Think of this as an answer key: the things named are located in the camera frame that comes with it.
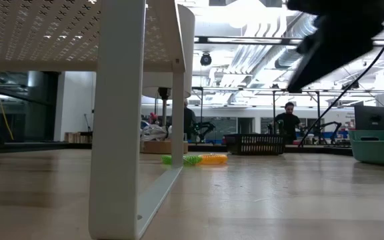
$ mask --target black plastic basket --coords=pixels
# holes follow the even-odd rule
[[[280,155],[285,149],[281,135],[230,134],[225,140],[228,152],[236,155]]]

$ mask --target black cable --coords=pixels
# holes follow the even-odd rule
[[[325,114],[327,114],[328,111],[330,111],[330,109],[340,100],[340,98],[342,98],[342,96],[344,96],[344,94],[346,92],[348,92],[348,90],[350,90],[350,88],[352,88],[352,85],[354,85],[355,83],[357,83],[359,80],[361,80],[361,78],[363,78],[365,76],[365,74],[368,73],[368,71],[374,66],[374,64],[376,64],[376,62],[379,60],[379,58],[381,57],[381,55],[383,54],[384,52],[384,46],[381,48],[379,54],[377,54],[376,58],[374,58],[373,62],[368,66],[368,68],[362,72],[362,74],[360,74],[360,76],[358,78],[356,78],[351,84],[349,84],[346,89],[336,98],[336,100],[334,100],[334,102],[324,111],[323,114],[321,114],[321,116],[312,124],[312,126],[307,130],[305,136],[302,138],[302,140],[300,141],[300,144],[299,146],[297,147],[302,147],[303,146],[303,143],[306,139],[306,137],[309,135],[311,129],[313,129],[316,124],[318,124],[320,122],[320,120],[325,116]]]

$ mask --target security camera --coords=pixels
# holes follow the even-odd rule
[[[201,65],[208,66],[210,64],[211,64],[210,53],[203,53],[203,56],[201,57]]]

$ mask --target man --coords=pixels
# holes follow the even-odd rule
[[[191,139],[192,124],[196,123],[195,113],[187,108],[187,99],[183,102],[185,108],[183,109],[183,132],[187,135],[187,140]]]
[[[275,123],[279,120],[284,122],[284,132],[286,134],[285,143],[290,145],[293,144],[293,141],[296,140],[296,126],[304,127],[299,120],[299,118],[293,114],[294,103],[288,102],[285,104],[285,113],[282,113],[275,118]]]

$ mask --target plastic toy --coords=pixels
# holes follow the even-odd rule
[[[223,154],[205,154],[200,155],[200,158],[202,161],[198,163],[199,165],[221,165],[227,162],[227,156]]]
[[[161,160],[164,164],[172,164],[171,156],[164,155],[161,156]],[[183,164],[184,165],[196,165],[197,163],[200,163],[202,161],[202,157],[200,156],[183,156]]]

